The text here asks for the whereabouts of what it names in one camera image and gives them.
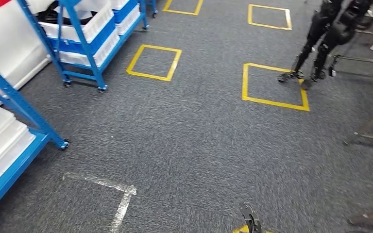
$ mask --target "black robot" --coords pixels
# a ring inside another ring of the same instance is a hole
[[[316,12],[312,17],[306,44],[295,59],[292,71],[281,74],[278,77],[278,81],[285,82],[288,79],[300,79],[303,77],[300,68],[308,58],[314,45],[324,34],[326,35],[318,47],[317,58],[314,61],[310,78],[302,82],[301,88],[308,90],[317,79],[325,78],[323,68],[328,54],[337,45],[343,45],[354,37],[356,26],[367,13],[372,0],[352,0],[348,7],[341,13],[338,20],[335,21],[341,11],[342,2],[343,0],[322,1],[320,11]]]

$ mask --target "blue plastic bin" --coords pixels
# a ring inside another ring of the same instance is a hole
[[[114,31],[114,29],[115,29],[115,19],[112,18],[105,25],[105,27],[98,33],[95,39],[91,43],[88,43],[91,55],[94,55],[99,50],[101,45],[105,42],[105,40],[109,37],[109,35]],[[48,40],[51,42],[52,46],[56,48],[58,39],[48,37]],[[80,42],[76,42],[73,40],[66,40],[66,39],[61,39],[59,41],[59,51],[86,54]]]
[[[122,23],[125,17],[131,12],[131,10],[138,4],[138,0],[129,0],[124,7],[120,10],[113,10],[115,23]]]

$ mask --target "yellow floor marking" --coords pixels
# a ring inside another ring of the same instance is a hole
[[[248,229],[247,225],[232,231],[232,233],[249,233],[249,232],[250,232],[250,230]],[[265,231],[265,233],[274,233],[274,232],[271,232],[271,231],[267,230],[267,231]]]
[[[168,72],[168,75],[166,77],[132,71],[136,62],[138,61],[139,57],[141,56],[142,51],[144,51],[144,48],[175,52],[174,60],[172,62],[172,65],[171,65],[170,70]],[[135,53],[135,56],[132,59],[131,63],[129,64],[128,68],[126,69],[126,72],[128,74],[137,75],[137,76],[141,76],[141,77],[159,79],[159,80],[163,80],[163,81],[171,81],[172,76],[175,72],[176,66],[178,65],[179,57],[181,56],[181,53],[182,53],[182,50],[179,50],[179,49],[173,49],[173,48],[167,48],[167,47],[161,47],[161,46],[155,46],[155,45],[141,45],[139,47],[138,51]]]
[[[173,12],[173,13],[179,13],[179,14],[184,14],[184,15],[197,16],[199,14],[199,11],[201,10],[203,0],[198,0],[198,4],[197,4],[197,7],[195,8],[194,12],[170,10],[169,7],[170,7],[171,3],[172,3],[172,0],[168,0],[167,3],[164,6],[164,10],[163,11]]]
[[[287,20],[287,27],[277,27],[277,26],[252,22],[252,16],[253,16],[252,9],[254,7],[284,11],[285,12],[285,18]],[[289,9],[285,9],[285,8],[249,4],[248,5],[248,23],[251,24],[251,25],[254,25],[254,26],[260,26],[260,27],[266,27],[266,28],[274,28],[274,29],[281,29],[281,30],[292,30],[291,15],[289,13]]]
[[[274,106],[284,107],[284,108],[292,108],[292,109],[297,109],[297,110],[302,110],[302,111],[309,111],[308,98],[306,96],[306,91],[301,88],[300,90],[301,90],[301,99],[303,103],[302,105],[275,102],[271,100],[263,100],[263,99],[249,97],[248,96],[248,69],[249,67],[258,67],[262,69],[275,70],[275,71],[279,71],[283,73],[291,71],[289,69],[282,69],[278,67],[269,67],[269,66],[254,64],[254,63],[245,63],[243,73],[242,73],[242,100],[248,100],[248,101],[257,102],[257,103],[264,103],[264,104],[269,104],[269,105],[274,105]]]

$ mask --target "white tape marking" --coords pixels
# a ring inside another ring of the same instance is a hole
[[[117,233],[119,230],[119,227],[122,224],[123,218],[125,217],[126,210],[128,209],[129,201],[131,200],[131,196],[136,195],[136,188],[133,185],[127,186],[127,185],[120,184],[120,183],[114,183],[112,181],[108,181],[105,179],[99,179],[97,177],[85,177],[85,176],[77,175],[74,173],[66,173],[65,176],[62,177],[62,180],[64,180],[65,177],[70,177],[70,178],[77,179],[77,180],[91,181],[93,183],[124,192],[122,200],[115,214],[114,220],[112,221],[112,227],[110,231],[111,233]]]

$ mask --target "blue shelving unit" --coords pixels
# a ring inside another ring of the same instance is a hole
[[[4,92],[4,97],[0,95],[0,101],[36,126],[36,128],[29,128],[29,132],[36,136],[35,140],[0,176],[1,199],[48,141],[52,140],[57,147],[62,149],[67,148],[69,142],[61,138],[46,120],[1,75],[0,90]]]
[[[52,47],[51,43],[48,41],[48,39],[46,37],[45,32],[40,27],[36,18],[33,16],[30,9],[28,8],[28,4],[27,4],[26,0],[17,0],[17,1],[18,1],[19,5],[21,6],[22,10],[24,11],[25,15],[27,16],[27,18],[28,18],[29,22],[31,23],[32,27],[35,29],[39,38],[41,39],[41,41],[45,45],[45,48],[47,49],[48,54],[51,56],[53,63],[55,64],[55,66],[57,67],[59,72],[62,74],[62,79],[64,81],[64,86],[65,87],[70,86],[70,84],[72,82],[70,76],[74,76],[74,77],[81,78],[81,79],[88,79],[88,80],[96,81],[97,84],[98,84],[98,91],[100,93],[105,92],[105,90],[107,89],[107,85],[105,84],[105,82],[103,80],[102,72],[106,69],[106,67],[111,62],[112,58],[117,54],[118,50],[123,46],[125,41],[129,38],[129,36],[132,34],[132,32],[134,31],[136,26],[141,21],[143,21],[143,24],[144,24],[143,29],[146,30],[146,29],[149,28],[149,25],[147,23],[146,14],[145,14],[145,0],[139,0],[140,12],[141,12],[140,16],[138,17],[136,22],[132,25],[132,27],[127,31],[127,33],[120,37],[119,42],[115,45],[114,49],[108,55],[108,57],[106,58],[104,63],[100,67],[97,67],[97,65],[95,63],[95,60],[94,60],[93,56],[91,55],[90,47],[89,47],[88,43],[86,42],[84,33],[82,31],[82,28],[81,28],[81,24],[79,22],[79,19],[78,19],[77,15],[76,15],[76,12],[74,10],[74,6],[76,4],[78,4],[81,0],[60,0],[59,1],[60,14],[58,15],[59,16],[58,17],[58,24],[63,25],[62,12],[63,12],[63,8],[65,7],[68,14],[69,14],[72,26],[75,28],[76,34],[78,35],[79,40],[82,43],[82,47],[85,51],[85,54],[88,57],[88,61],[89,61],[91,66],[88,67],[88,66],[84,66],[84,65],[81,65],[81,64],[62,63],[62,62],[59,61],[59,55],[56,52],[54,52],[54,51],[59,51],[59,49]],[[60,40],[60,37],[61,37],[61,27],[59,27],[58,40]],[[92,75],[79,73],[79,72],[75,72],[75,71],[69,71],[69,70],[65,69],[65,66],[72,66],[72,67],[78,67],[78,68],[82,68],[82,69],[88,69],[88,70],[92,71]]]

